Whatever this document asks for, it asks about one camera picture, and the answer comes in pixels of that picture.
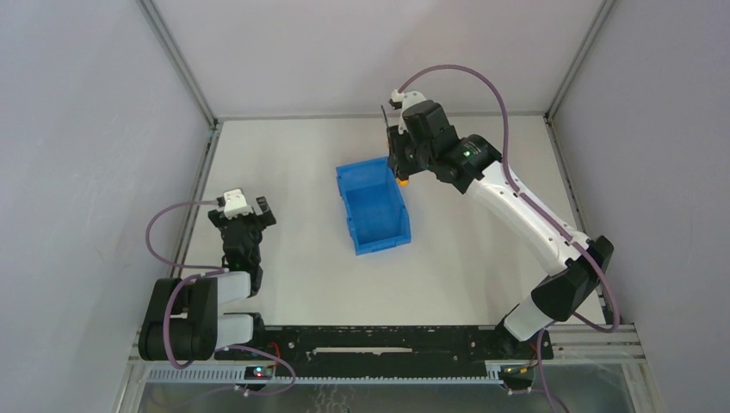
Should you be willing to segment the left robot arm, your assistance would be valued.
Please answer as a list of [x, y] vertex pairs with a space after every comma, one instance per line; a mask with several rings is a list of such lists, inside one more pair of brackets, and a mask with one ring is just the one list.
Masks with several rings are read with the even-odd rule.
[[186, 278], [157, 280], [139, 333], [145, 361], [168, 361], [182, 369], [204, 361], [215, 350], [250, 342], [262, 327], [256, 313], [222, 313], [223, 304], [252, 298], [263, 281], [260, 244], [275, 216], [263, 197], [253, 206], [237, 189], [207, 205], [220, 232], [223, 257], [218, 265], [194, 265]]

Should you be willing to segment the orange black screwdriver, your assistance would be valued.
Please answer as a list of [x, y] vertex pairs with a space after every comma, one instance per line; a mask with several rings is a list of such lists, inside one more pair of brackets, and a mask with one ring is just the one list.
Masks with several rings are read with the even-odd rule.
[[400, 187], [406, 187], [409, 184], [409, 179], [407, 177], [401, 177], [398, 172], [398, 167], [396, 163], [396, 157], [394, 155], [392, 146], [391, 146], [391, 139], [390, 139], [390, 124], [387, 117], [387, 112], [384, 108], [384, 106], [380, 105], [380, 111], [382, 113], [383, 122], [386, 127], [386, 135], [387, 135], [387, 149], [388, 149], [388, 157], [387, 157], [387, 164], [388, 168], [393, 172], [393, 175], [395, 176], [395, 181]]

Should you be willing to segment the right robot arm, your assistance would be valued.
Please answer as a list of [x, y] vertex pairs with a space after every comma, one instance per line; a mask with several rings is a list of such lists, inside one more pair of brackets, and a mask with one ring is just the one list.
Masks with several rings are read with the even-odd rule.
[[459, 136], [441, 104], [412, 93], [393, 98], [399, 123], [387, 128], [387, 164], [398, 183], [428, 171], [502, 219], [530, 248], [546, 277], [498, 327], [525, 342], [553, 322], [574, 317], [613, 253], [606, 237], [589, 238], [519, 185], [503, 152], [478, 134]]

